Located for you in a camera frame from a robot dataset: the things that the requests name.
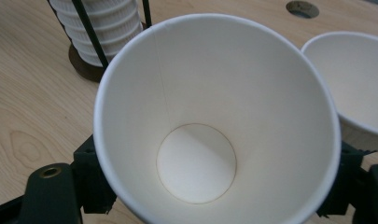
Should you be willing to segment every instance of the stacked paper cups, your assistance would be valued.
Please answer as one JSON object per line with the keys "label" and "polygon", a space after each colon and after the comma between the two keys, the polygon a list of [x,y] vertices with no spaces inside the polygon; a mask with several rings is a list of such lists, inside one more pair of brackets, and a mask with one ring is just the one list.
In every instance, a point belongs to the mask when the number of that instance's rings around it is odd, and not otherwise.
{"label": "stacked paper cups", "polygon": [[[71,0],[49,0],[66,33],[86,63],[102,66]],[[142,30],[135,0],[82,0],[91,24],[111,61]]]}

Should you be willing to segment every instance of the wooden table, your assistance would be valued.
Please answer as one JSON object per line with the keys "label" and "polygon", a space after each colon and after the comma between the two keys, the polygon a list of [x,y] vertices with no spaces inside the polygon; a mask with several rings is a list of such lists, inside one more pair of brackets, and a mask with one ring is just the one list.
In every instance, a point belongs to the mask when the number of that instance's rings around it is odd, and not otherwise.
{"label": "wooden table", "polygon": [[[152,0],[150,4],[154,23],[189,13],[232,14],[269,26],[298,48],[327,31],[378,35],[374,4],[309,1],[320,14],[308,20],[288,13],[288,0]],[[92,133],[98,84],[76,73],[67,56],[69,45],[46,0],[0,1],[0,204],[22,195],[34,170],[71,162],[73,151]],[[364,166],[377,162],[378,153],[366,158]],[[307,223],[351,223],[351,218],[313,215]],[[141,223],[120,201],[108,216],[85,215],[84,222]]]}

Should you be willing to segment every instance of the metal rod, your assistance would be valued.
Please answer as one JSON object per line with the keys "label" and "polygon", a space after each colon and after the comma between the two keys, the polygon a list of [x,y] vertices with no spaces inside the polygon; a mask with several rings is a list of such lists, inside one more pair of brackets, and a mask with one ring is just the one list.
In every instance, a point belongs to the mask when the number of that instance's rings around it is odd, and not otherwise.
{"label": "metal rod", "polygon": [[145,12],[146,27],[148,28],[151,26],[150,4],[148,3],[148,0],[142,0],[142,3]]}
{"label": "metal rod", "polygon": [[102,66],[106,69],[109,66],[109,62],[105,56],[104,50],[102,49],[101,44],[99,43],[98,37],[96,36],[95,31],[91,25],[89,16],[87,15],[86,9],[83,6],[81,0],[72,0],[73,5],[77,11],[78,16],[83,22],[84,28],[86,29],[87,34],[89,35],[90,41],[92,42],[93,47],[95,48],[96,54],[98,55],[99,60],[101,60]]}

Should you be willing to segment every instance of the brass screw hole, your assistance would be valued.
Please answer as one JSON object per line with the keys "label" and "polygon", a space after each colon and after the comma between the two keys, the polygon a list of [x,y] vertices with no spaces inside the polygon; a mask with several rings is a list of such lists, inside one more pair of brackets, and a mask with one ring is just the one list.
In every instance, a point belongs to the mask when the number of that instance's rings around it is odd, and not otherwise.
{"label": "brass screw hole", "polygon": [[315,18],[319,15],[319,9],[315,5],[304,1],[287,3],[287,11],[294,16],[305,19]]}
{"label": "brass screw hole", "polygon": [[50,167],[46,170],[44,170],[42,173],[40,173],[40,177],[42,178],[52,178],[56,175],[58,175],[61,172],[60,167]]}

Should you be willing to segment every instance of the table surface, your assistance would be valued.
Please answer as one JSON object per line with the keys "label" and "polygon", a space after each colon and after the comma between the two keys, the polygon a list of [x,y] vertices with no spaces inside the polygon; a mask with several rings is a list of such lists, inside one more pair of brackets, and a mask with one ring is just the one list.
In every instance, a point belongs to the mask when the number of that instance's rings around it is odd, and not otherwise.
{"label": "table surface", "polygon": [[[310,0],[318,17],[289,14],[289,0],[152,0],[153,23],[189,14],[226,13],[262,23],[300,48],[315,35],[347,30],[378,35],[378,6],[361,0]],[[139,2],[142,21],[142,5]],[[92,133],[98,84],[79,76],[70,42],[46,0],[0,1],[0,204],[24,193],[28,176],[72,153]],[[378,153],[364,167],[378,163]],[[306,223],[351,223],[347,216],[313,215]],[[121,201],[84,223],[141,223]]]}

